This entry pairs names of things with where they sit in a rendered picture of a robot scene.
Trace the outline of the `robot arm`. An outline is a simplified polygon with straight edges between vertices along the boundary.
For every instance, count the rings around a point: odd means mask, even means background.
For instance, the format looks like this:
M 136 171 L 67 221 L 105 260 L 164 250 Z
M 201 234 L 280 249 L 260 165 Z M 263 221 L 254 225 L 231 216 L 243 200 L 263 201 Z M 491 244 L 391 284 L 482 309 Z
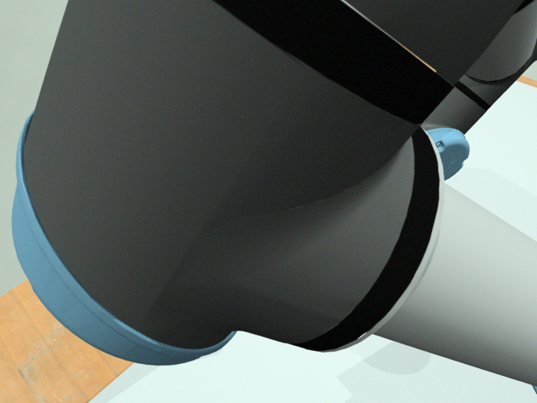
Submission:
M 129 362 L 373 334 L 537 394 L 537 242 L 445 183 L 537 61 L 537 0 L 345 1 L 68 0 L 17 146 L 23 272 Z

